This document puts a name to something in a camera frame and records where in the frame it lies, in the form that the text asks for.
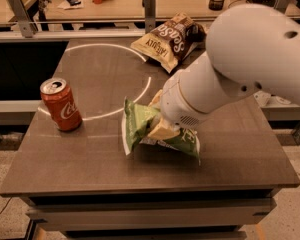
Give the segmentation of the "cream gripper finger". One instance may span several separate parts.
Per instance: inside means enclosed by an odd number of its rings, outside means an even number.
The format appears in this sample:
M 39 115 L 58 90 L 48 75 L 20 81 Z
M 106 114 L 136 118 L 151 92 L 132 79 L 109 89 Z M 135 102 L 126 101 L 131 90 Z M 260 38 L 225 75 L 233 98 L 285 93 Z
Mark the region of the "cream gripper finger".
M 149 107 L 153 107 L 156 109 L 160 108 L 160 100 L 162 96 L 162 89 L 160 89 L 155 96 L 152 98 L 151 102 L 148 104 Z
M 163 117 L 155 118 L 150 124 L 150 130 L 147 134 L 148 138 L 155 140 L 166 140 L 178 136 L 180 128 Z

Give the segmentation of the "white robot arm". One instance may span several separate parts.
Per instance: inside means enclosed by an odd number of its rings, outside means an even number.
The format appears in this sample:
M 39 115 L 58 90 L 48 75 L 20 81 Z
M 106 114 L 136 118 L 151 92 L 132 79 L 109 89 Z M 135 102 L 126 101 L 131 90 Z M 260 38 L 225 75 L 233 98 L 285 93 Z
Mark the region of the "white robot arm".
M 172 131 L 258 91 L 300 106 L 300 25 L 258 4 L 234 6 L 208 30 L 205 52 L 163 86 L 159 109 Z

